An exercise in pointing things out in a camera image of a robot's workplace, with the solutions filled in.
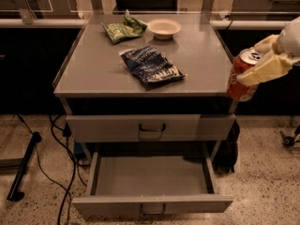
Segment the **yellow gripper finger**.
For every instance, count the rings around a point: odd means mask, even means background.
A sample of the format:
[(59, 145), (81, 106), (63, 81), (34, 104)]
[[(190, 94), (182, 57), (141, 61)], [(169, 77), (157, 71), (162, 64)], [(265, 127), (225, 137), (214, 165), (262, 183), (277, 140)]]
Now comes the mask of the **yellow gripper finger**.
[(283, 52), (283, 49), (278, 44), (278, 35), (270, 35), (263, 40), (256, 43), (253, 48), (262, 53), (268, 53), (273, 51), (275, 54), (280, 54)]
[(286, 53), (267, 54), (256, 66), (237, 76), (244, 86), (266, 83), (283, 77), (293, 68), (293, 60)]

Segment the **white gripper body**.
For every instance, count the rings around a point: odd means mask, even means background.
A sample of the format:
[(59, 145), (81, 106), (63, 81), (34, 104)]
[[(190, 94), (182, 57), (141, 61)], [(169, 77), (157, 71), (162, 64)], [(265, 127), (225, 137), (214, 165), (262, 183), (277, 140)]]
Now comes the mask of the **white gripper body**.
[(291, 21), (280, 32), (278, 44), (283, 49), (282, 54), (293, 65), (300, 64), (300, 21)]

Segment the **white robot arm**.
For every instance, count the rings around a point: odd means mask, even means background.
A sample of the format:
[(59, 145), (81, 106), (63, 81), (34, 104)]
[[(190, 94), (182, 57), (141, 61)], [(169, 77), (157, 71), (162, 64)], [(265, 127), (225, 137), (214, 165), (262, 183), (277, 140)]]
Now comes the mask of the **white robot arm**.
[(241, 84), (258, 85), (287, 75), (300, 62), (300, 17), (287, 23), (278, 35), (256, 43), (253, 49), (262, 53), (262, 59), (237, 76)]

